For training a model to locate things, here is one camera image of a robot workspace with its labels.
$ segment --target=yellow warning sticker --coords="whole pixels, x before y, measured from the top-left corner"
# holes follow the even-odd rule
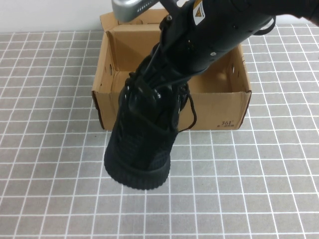
[[[202,0],[196,0],[196,2],[194,3],[193,18],[196,25],[200,24],[201,21],[205,19],[205,12]]]
[[[195,16],[201,16],[200,8],[198,8],[197,13]]]

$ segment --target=table surface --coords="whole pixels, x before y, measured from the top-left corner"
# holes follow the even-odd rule
[[[319,28],[243,42],[242,127],[181,133],[167,182],[148,192],[103,167],[102,35],[0,34],[0,239],[319,238]]]

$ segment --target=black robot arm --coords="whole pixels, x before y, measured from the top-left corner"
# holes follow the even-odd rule
[[[119,97],[119,110],[105,167],[116,181],[136,189],[162,185],[178,135],[179,112],[190,100],[188,80],[277,15],[305,17],[316,24],[319,0],[190,0],[178,7],[161,0],[169,15],[160,24],[160,41]]]

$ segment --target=open cardboard box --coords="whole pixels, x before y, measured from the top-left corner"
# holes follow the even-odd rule
[[[150,9],[129,23],[118,22],[113,13],[101,16],[105,33],[92,96],[103,129],[113,129],[124,82],[159,41],[159,23],[167,14],[165,9]],[[193,77],[189,88],[197,113],[192,130],[238,129],[251,98],[241,45]],[[179,128],[192,121],[188,101],[180,113]]]

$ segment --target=black shoe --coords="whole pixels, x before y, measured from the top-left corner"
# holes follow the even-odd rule
[[[179,112],[188,99],[192,109],[194,105],[187,84],[167,88],[162,92],[164,110],[157,115],[156,122],[151,121],[146,114],[152,109],[147,108],[148,104],[142,104],[143,101],[136,104],[138,107],[145,105],[143,114],[132,110],[131,101],[137,94],[134,83],[138,77],[139,69],[130,73],[120,93],[117,120],[104,155],[104,165],[115,181],[134,189],[151,190],[168,178],[170,152],[179,133]],[[194,123],[189,128],[196,121],[194,110],[193,113]]]

